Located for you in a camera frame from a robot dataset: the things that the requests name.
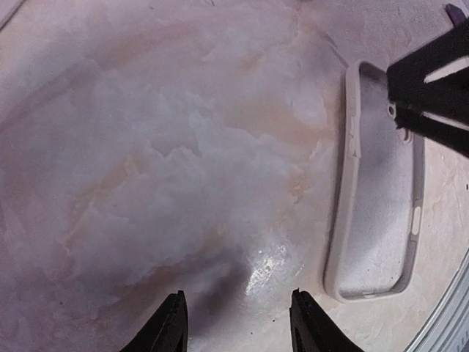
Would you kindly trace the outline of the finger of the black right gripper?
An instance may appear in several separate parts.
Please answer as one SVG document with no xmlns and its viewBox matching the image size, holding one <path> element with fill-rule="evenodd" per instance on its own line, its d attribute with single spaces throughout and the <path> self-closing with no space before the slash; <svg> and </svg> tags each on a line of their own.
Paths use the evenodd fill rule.
<svg viewBox="0 0 469 352">
<path fill-rule="evenodd" d="M 389 100 L 400 103 L 467 103 L 467 91 L 426 83 L 427 75 L 468 55 L 468 22 L 423 45 L 387 69 Z"/>
<path fill-rule="evenodd" d="M 425 117 L 417 112 L 396 107 L 394 119 L 397 128 L 441 144 L 468 157 L 468 131 Z"/>
</svg>

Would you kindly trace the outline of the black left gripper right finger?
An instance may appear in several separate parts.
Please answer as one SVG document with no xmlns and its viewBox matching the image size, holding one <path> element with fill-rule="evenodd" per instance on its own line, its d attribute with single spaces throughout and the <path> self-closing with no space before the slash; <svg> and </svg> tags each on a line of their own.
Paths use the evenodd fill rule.
<svg viewBox="0 0 469 352">
<path fill-rule="evenodd" d="M 289 316 L 294 352 L 358 350 L 307 291 L 292 292 Z"/>
</svg>

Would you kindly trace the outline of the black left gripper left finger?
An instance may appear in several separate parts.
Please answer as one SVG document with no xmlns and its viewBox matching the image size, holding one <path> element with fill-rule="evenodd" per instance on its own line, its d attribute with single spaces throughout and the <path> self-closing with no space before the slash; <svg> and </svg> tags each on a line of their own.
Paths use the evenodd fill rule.
<svg viewBox="0 0 469 352">
<path fill-rule="evenodd" d="M 188 308 L 182 290 L 169 294 L 123 352 L 183 352 L 188 349 Z"/>
</svg>

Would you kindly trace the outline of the white phone case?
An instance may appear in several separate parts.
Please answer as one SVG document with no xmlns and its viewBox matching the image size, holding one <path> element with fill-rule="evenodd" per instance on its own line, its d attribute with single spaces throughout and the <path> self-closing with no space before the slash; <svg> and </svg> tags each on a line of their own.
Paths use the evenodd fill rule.
<svg viewBox="0 0 469 352">
<path fill-rule="evenodd" d="M 340 302 L 395 296 L 407 289 L 417 258 L 424 140 L 397 128 L 383 68 L 350 65 L 344 88 L 344 149 L 324 287 Z"/>
</svg>

